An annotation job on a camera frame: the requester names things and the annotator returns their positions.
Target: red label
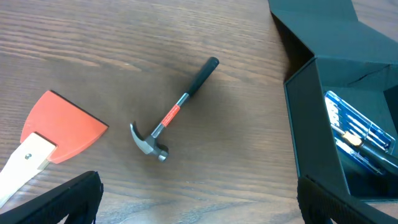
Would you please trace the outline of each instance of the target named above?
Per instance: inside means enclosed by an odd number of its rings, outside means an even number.
[[[166,117],[163,118],[161,123],[167,127],[179,110],[180,107],[178,105],[174,105],[173,108],[167,113]]]

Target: putty knife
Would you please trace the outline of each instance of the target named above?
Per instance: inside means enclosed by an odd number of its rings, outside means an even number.
[[[46,91],[30,111],[21,145],[0,172],[0,208],[49,164],[63,162],[93,144],[108,126]]]

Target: hammer head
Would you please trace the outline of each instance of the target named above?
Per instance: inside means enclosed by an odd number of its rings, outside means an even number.
[[[169,155],[168,149],[165,145],[157,144],[156,138],[151,135],[145,139],[139,134],[136,122],[130,124],[132,138],[136,142],[139,149],[147,155],[153,155],[158,158],[160,162],[164,162]]]

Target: dark green box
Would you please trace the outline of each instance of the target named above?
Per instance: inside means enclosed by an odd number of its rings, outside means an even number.
[[[298,176],[362,200],[398,200],[398,181],[366,174],[336,149],[324,99],[334,91],[398,141],[398,43],[359,22],[350,0],[269,4],[277,24],[310,52],[285,82]]]

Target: box lid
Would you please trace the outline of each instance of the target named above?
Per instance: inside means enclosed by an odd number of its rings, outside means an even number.
[[[359,22],[351,0],[269,0],[269,5],[316,57],[398,63],[398,43]]]

